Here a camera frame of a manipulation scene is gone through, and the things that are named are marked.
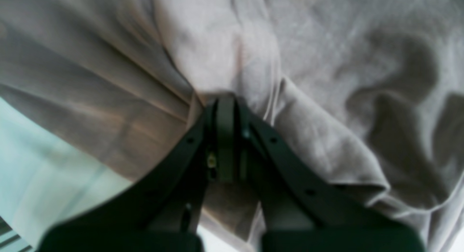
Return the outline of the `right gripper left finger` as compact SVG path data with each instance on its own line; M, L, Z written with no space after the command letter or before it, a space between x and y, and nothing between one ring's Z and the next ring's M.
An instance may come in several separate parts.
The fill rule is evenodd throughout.
M203 252L196 227L210 182L234 181L236 100L208 104L150 173L91 211L54 226L40 252Z

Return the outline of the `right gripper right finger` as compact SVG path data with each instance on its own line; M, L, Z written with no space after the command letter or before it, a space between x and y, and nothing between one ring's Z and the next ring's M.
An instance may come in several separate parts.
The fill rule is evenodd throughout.
M424 252L413 229L366 208L331 186L283 138L236 101L239 178L258 194L266 231L262 252Z

